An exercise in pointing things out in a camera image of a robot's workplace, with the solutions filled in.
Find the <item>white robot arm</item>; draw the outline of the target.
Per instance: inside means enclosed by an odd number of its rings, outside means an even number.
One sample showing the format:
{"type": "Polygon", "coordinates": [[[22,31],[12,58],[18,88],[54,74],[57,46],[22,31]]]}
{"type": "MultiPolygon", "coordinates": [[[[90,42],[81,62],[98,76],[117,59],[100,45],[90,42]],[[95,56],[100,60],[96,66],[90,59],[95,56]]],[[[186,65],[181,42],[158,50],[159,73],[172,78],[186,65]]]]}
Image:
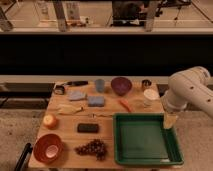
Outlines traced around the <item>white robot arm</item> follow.
{"type": "Polygon", "coordinates": [[[161,97],[165,110],[163,127],[170,129],[178,119],[177,113],[192,104],[213,119],[213,90],[209,84],[211,75],[201,66],[172,74],[168,79],[169,89],[161,97]]]}

